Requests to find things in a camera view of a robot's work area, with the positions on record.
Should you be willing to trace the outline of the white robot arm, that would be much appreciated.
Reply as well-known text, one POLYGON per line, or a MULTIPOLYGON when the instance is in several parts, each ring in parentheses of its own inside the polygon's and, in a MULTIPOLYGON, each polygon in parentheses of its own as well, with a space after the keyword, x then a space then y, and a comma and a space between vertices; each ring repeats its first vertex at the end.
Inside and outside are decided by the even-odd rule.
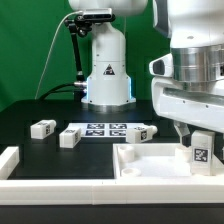
POLYGON ((84 21, 128 16, 152 5, 151 39, 170 52, 149 63, 157 115, 224 134, 224 0, 69 0, 84 21))

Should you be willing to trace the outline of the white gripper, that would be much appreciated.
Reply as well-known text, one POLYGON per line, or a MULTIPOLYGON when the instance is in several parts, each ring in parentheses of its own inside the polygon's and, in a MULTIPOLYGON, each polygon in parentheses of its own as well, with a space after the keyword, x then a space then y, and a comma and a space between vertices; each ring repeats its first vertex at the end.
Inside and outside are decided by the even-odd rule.
POLYGON ((171 78, 154 77, 152 102, 159 116, 175 120, 180 143, 186 147, 191 143, 187 124, 224 132, 223 80, 210 83, 207 92, 189 92, 171 78))

